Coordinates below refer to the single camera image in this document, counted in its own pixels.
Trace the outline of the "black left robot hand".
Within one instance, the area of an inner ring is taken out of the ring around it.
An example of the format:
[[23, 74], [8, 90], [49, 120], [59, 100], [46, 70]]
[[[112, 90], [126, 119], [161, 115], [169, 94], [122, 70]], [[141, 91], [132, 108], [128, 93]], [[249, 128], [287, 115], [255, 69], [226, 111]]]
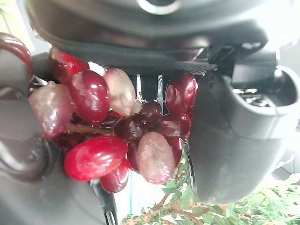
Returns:
[[[270, 171], [296, 126], [300, 82], [272, 46], [299, 19], [295, 0], [29, 0], [38, 33], [104, 66], [205, 71], [187, 172], [205, 203], [232, 203]], [[26, 99], [0, 101], [0, 222], [115, 224], [113, 197], [64, 178]]]

